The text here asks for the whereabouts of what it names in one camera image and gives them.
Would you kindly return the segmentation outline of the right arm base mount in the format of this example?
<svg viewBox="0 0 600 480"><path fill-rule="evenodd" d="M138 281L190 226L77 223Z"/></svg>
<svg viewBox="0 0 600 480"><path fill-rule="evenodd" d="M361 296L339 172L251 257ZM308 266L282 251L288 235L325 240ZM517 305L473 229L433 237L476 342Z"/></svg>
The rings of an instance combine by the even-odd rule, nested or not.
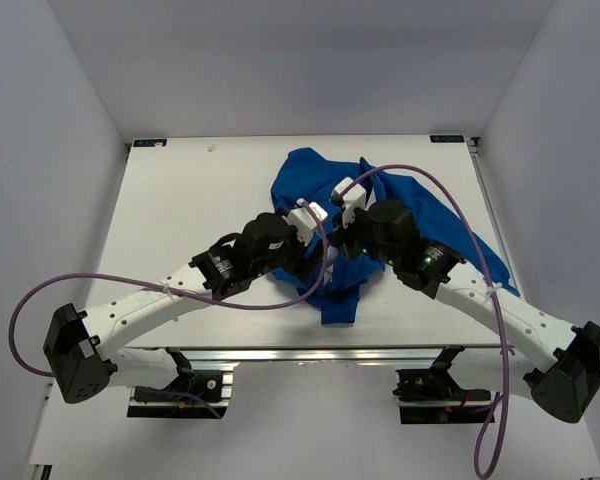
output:
<svg viewBox="0 0 600 480"><path fill-rule="evenodd" d="M480 424L487 419L492 395L484 389L463 389L449 374L452 361L465 350L445 347L427 368L396 371L392 391L402 425Z"/></svg>

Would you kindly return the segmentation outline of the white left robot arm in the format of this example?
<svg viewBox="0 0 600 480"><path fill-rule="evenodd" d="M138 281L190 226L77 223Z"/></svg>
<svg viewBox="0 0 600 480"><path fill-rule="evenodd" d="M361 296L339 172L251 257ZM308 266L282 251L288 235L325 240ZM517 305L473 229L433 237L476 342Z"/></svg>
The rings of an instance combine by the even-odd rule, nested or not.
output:
<svg viewBox="0 0 600 480"><path fill-rule="evenodd" d="M171 399L185 396L195 373L179 349L132 348L130 342L247 291L275 269L310 274L321 256L309 245L327 218L315 202L261 213L241 233L223 237L154 287L83 311L72 304L58 308L43 352L64 401L84 402L114 386L160 390Z"/></svg>

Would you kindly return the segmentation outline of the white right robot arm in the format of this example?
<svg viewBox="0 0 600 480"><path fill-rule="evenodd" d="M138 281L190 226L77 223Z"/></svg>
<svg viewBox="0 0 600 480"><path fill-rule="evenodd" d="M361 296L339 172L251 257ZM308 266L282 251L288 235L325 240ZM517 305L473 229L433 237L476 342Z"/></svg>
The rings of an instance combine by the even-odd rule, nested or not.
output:
<svg viewBox="0 0 600 480"><path fill-rule="evenodd" d="M336 194L337 245L345 256L363 254L390 266L408 288L473 318L494 333L503 332L514 349L510 390L543 411L577 423L600 389L600 326L578 327L555 318L484 275L451 247L420 234L412 212L398 200L365 208Z"/></svg>

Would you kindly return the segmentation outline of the blue zip-up jacket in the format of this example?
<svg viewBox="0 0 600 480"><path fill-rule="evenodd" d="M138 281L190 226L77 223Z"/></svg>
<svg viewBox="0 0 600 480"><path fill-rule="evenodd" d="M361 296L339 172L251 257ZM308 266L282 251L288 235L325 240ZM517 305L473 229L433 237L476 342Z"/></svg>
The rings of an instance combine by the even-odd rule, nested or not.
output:
<svg viewBox="0 0 600 480"><path fill-rule="evenodd" d="M271 185L273 207L291 208L298 199L304 199L318 203L333 217L338 212L331 203L333 188L342 179L355 179L372 168L364 158L356 163L331 161L309 147L293 150ZM460 218L415 178L381 172L363 180L362 186L376 200L401 201L414 213L416 225L425 237L454 248L476 268L481 267ZM325 272L323 285L306 302L320 311L323 326L352 324L360 301L360 287L383 270L383 264L365 255L348 260L338 254Z"/></svg>

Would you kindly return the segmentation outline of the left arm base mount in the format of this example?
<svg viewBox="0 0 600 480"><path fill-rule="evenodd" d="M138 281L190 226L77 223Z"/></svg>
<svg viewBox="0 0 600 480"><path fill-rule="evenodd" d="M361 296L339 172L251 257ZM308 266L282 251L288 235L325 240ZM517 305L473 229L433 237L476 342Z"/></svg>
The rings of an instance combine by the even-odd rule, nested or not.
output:
<svg viewBox="0 0 600 480"><path fill-rule="evenodd" d="M134 387L128 418L221 420L232 396L234 365L195 367L165 389Z"/></svg>

